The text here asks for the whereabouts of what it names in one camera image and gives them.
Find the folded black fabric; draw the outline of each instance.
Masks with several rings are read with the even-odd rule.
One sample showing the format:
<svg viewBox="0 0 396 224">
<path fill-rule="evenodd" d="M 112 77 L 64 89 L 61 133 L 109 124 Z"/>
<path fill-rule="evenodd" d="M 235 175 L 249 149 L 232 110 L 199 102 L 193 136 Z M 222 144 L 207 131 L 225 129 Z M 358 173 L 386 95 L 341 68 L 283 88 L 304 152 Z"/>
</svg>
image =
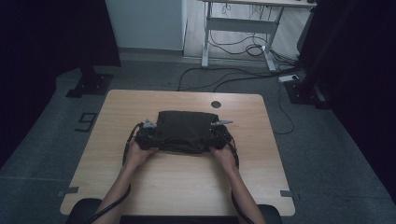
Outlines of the folded black fabric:
<svg viewBox="0 0 396 224">
<path fill-rule="evenodd" d="M 208 151 L 205 142 L 211 136 L 210 124 L 219 121 L 216 114 L 189 111 L 162 111 L 158 115 L 157 134 L 164 139 L 160 150 L 183 153 Z"/>
</svg>

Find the right arm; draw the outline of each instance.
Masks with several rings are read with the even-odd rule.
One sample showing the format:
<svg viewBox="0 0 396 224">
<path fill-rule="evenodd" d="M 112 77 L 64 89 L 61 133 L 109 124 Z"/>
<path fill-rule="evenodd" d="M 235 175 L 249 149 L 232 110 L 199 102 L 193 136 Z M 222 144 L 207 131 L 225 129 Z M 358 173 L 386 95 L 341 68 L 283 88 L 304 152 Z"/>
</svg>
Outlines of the right arm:
<svg viewBox="0 0 396 224">
<path fill-rule="evenodd" d="M 265 224 L 262 212 L 250 195 L 239 170 L 236 168 L 235 159 L 231 149 L 226 146 L 224 149 L 210 148 L 210 151 L 215 156 L 216 160 L 221 164 L 225 174 L 230 181 L 233 196 L 242 210 L 242 212 L 250 218 L 255 224 Z M 246 223 L 244 219 L 238 216 L 239 223 Z"/>
</svg>

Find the white wall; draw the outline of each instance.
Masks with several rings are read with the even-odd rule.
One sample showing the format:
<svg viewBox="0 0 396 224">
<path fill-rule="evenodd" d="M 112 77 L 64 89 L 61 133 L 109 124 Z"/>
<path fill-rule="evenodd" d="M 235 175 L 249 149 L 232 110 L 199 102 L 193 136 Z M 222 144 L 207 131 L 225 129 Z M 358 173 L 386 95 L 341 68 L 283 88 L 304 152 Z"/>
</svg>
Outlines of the white wall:
<svg viewBox="0 0 396 224">
<path fill-rule="evenodd" d="M 119 48 L 182 50 L 189 0 L 106 0 Z"/>
</svg>

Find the power strip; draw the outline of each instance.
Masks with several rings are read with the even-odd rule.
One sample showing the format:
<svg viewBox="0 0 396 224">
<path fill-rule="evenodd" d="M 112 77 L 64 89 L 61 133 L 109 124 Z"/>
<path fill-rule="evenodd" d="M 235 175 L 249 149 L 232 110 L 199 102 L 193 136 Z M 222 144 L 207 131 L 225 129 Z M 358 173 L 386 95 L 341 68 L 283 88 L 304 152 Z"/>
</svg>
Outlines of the power strip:
<svg viewBox="0 0 396 224">
<path fill-rule="evenodd" d="M 298 79 L 300 79 L 298 76 L 290 75 L 290 76 L 285 76 L 285 77 L 279 77 L 277 79 L 277 81 L 279 83 L 284 83 L 284 82 L 287 82 L 287 81 L 297 81 Z"/>
</svg>

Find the table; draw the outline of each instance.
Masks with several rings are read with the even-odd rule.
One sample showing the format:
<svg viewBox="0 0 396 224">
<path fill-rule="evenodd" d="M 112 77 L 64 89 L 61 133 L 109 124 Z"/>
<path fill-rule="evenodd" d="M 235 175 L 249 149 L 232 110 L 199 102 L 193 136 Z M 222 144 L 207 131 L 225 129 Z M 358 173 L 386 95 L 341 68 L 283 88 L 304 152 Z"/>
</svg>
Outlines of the table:
<svg viewBox="0 0 396 224">
<path fill-rule="evenodd" d="M 211 103 L 218 101 L 220 108 Z M 115 181 L 125 142 L 136 123 L 156 121 L 159 111 L 200 111 L 231 119 L 240 173 L 258 204 L 271 204 L 281 216 L 295 212 L 263 99 L 257 94 L 110 91 L 70 183 L 77 193 L 64 197 L 61 212 L 70 214 L 83 198 L 103 199 Z M 187 155 L 160 151 L 135 173 L 124 215 L 234 216 L 230 186 L 210 153 Z"/>
<path fill-rule="evenodd" d="M 270 52 L 280 18 L 282 17 L 284 7 L 315 7 L 317 4 L 307 3 L 306 0 L 201 0 L 208 3 L 205 21 L 205 41 L 202 50 L 202 67 L 208 67 L 209 64 L 209 46 L 208 38 L 211 30 L 217 31 L 234 31 L 256 34 L 268 34 L 269 39 L 265 46 L 262 46 L 263 55 L 267 62 L 270 72 L 275 72 L 274 57 Z M 212 17 L 213 3 L 228 4 L 245 4 L 245 5 L 263 5 L 280 7 L 279 13 L 274 21 L 254 21 L 239 20 L 229 18 Z"/>
</svg>

